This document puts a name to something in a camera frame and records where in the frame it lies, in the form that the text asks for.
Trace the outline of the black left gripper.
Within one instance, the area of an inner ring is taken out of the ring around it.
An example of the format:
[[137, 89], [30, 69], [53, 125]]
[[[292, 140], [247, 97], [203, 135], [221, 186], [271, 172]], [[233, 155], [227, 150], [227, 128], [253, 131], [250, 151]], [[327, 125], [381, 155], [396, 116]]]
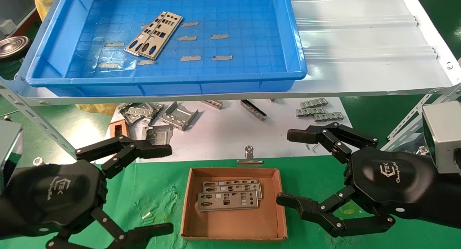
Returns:
[[79, 233], [94, 222], [91, 212], [106, 202], [101, 170], [83, 160], [14, 170], [1, 194], [1, 239]]

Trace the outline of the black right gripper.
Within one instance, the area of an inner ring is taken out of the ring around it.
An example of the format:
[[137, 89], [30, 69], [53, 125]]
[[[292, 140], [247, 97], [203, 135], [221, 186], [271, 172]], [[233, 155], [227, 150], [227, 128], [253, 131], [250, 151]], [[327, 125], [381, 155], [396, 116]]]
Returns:
[[[395, 224], [390, 214], [460, 228], [460, 175], [439, 173], [430, 156], [378, 150], [377, 138], [336, 122], [289, 129], [287, 140], [320, 144], [339, 162], [347, 163], [348, 186], [322, 203], [283, 192], [276, 198], [278, 205], [295, 209], [301, 220], [318, 224], [330, 236], [387, 232]], [[346, 144], [360, 150], [352, 153]], [[334, 212], [352, 198], [373, 216], [336, 217]]]

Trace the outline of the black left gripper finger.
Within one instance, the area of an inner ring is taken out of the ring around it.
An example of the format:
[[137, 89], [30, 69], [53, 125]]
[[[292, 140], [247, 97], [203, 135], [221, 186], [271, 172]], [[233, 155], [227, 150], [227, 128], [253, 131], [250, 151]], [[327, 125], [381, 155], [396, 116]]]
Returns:
[[99, 141], [95, 144], [75, 150], [76, 159], [84, 159], [88, 162], [112, 156], [102, 164], [102, 174], [111, 179], [135, 159], [163, 158], [172, 155], [169, 144], [153, 145], [148, 140], [132, 140], [124, 135], [119, 135]]
[[[155, 236], [168, 235], [174, 231], [172, 223], [163, 223], [136, 227], [124, 232], [102, 208], [94, 209], [91, 216], [113, 237], [113, 241], [107, 247], [108, 249], [145, 249], [150, 239]], [[47, 242], [46, 248], [88, 249], [88, 247], [69, 242], [70, 236], [70, 231], [61, 230], [57, 236]]]

